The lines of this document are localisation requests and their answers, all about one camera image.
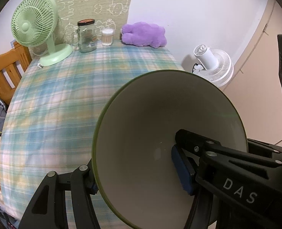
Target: purple plush toy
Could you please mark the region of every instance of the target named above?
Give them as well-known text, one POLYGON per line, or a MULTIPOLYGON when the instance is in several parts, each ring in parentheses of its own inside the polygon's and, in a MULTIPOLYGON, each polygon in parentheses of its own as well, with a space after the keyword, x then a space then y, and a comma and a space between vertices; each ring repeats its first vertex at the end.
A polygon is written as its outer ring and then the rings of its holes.
POLYGON ((151 46, 158 48, 166 46, 165 29, 156 24, 137 22, 133 25, 125 24, 122 29, 122 41, 135 46, 151 46))

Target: white letter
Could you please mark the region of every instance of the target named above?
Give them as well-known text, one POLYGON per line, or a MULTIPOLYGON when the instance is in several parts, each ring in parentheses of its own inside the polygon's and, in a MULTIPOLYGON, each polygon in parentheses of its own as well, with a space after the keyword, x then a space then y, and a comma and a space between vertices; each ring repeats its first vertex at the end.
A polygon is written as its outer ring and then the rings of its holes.
POLYGON ((243 188, 244 186, 241 186, 237 191, 234 192, 234 194, 239 194, 239 197, 242 198, 243 188))
POLYGON ((224 183, 224 188, 225 188, 225 189, 230 189, 230 188, 232 187, 232 184, 233 184, 232 180, 229 179, 229 178, 227 178, 226 182, 224 183))
POLYGON ((252 199, 251 201, 249 201, 249 199, 247 199, 246 201, 250 204, 254 203, 254 197, 252 197, 252 195, 255 195, 255 197, 257 197, 257 193, 255 192, 252 192, 249 197, 252 199))

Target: green bowl rim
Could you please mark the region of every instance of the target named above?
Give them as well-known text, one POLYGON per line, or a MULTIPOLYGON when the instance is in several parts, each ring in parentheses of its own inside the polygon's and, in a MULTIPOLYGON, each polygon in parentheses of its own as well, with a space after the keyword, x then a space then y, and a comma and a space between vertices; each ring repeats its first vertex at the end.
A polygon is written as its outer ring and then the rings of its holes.
MULTIPOLYGON (((143 77, 143 76, 146 76, 148 74, 152 74, 152 73, 155 73, 155 72, 182 72, 182 73, 186 73, 186 74, 189 74, 189 75, 193 75, 194 77, 196 78, 200 78, 208 83, 210 83, 208 80, 200 77, 200 76, 197 76, 195 74, 192 74, 190 72, 186 72, 186 71, 183 71, 183 70, 177 70, 177 69, 160 69, 160 70, 154 70, 154 71, 150 71, 150 72, 147 72, 147 73, 144 73, 144 74, 141 74, 135 78, 133 78, 132 80, 130 80, 129 82, 127 82, 126 84, 124 84, 120 89, 118 89, 114 94, 113 96, 109 99, 109 101, 107 102, 107 104, 105 105, 105 107, 103 108, 100 116, 99 116, 99 119, 96 123, 96 128, 95 128, 95 131, 94 131, 94 135, 93 135, 93 140, 92 140, 92 169, 93 169, 93 173, 94 173, 94 177, 95 177, 95 180, 96 180, 96 184, 98 185, 98 188, 99 188, 99 191, 104 199, 104 201, 106 202, 106 204, 108 205, 108 207, 112 210, 112 212, 120 219, 122 220, 124 223, 126 223, 127 225, 129 225, 130 227, 134 228, 134 229, 142 229, 136 225, 134 225, 133 223, 131 223, 130 221, 128 221, 124 216, 122 216, 117 210, 116 208, 111 204, 110 200, 108 199, 104 189, 103 189, 103 186, 100 182, 100 179, 99 179, 99 175, 98 175, 98 171, 97 171, 97 168, 96 168, 96 140, 97 140, 97 137, 98 137, 98 133, 99 133, 99 129, 100 129, 100 126, 101 126, 101 123, 102 123, 102 120, 104 118, 104 115, 107 111, 107 109, 109 108, 109 106, 111 105, 111 103, 113 102, 113 100, 118 96, 118 94, 120 94, 129 84, 131 84, 133 81, 136 81, 137 79, 143 77)), ((213 85, 212 83, 210 83, 213 87, 215 87, 224 97, 227 98, 227 100, 230 102, 230 104, 233 106, 235 112, 237 113, 238 115, 238 118, 242 124, 242 127, 243 127, 243 130, 244 130, 244 134, 245 134, 245 139, 246 139, 246 146, 247 146, 247 152, 248 152, 248 141, 247 141, 247 135, 246 135, 246 131, 245 131, 245 128, 244 128, 244 125, 243 125, 243 122, 236 110, 236 108, 234 107, 234 105, 232 104, 232 102, 229 100, 229 98, 219 89, 217 88, 215 85, 213 85)))

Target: wooden chair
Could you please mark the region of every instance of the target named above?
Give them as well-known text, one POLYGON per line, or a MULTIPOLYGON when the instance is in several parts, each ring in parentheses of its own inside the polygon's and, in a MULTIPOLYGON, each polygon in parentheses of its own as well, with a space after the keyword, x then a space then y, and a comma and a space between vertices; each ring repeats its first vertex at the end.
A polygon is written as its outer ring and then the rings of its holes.
POLYGON ((26 71, 32 59, 28 48, 15 41, 13 49, 0 55, 0 98, 4 100, 6 104, 11 102, 16 87, 21 80, 21 75, 15 64, 16 61, 19 61, 23 71, 26 71), (8 73, 15 86, 14 88, 11 88, 6 81, 6 78, 2 73, 3 69, 8 73))

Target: plaid tablecloth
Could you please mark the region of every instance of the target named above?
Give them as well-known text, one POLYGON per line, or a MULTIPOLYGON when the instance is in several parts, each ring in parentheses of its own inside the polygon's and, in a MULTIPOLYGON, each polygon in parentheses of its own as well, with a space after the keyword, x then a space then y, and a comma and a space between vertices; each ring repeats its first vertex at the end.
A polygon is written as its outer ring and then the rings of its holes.
MULTIPOLYGON (((116 41, 91 53, 74 51, 40 69, 33 61, 23 75, 6 115, 0 146, 0 177, 7 213, 22 215, 47 172, 71 172, 91 158, 98 117, 126 82, 157 69, 182 69, 166 48, 135 47, 116 41)), ((70 192, 67 215, 75 228, 70 192)), ((102 228, 129 228, 92 197, 102 228)))

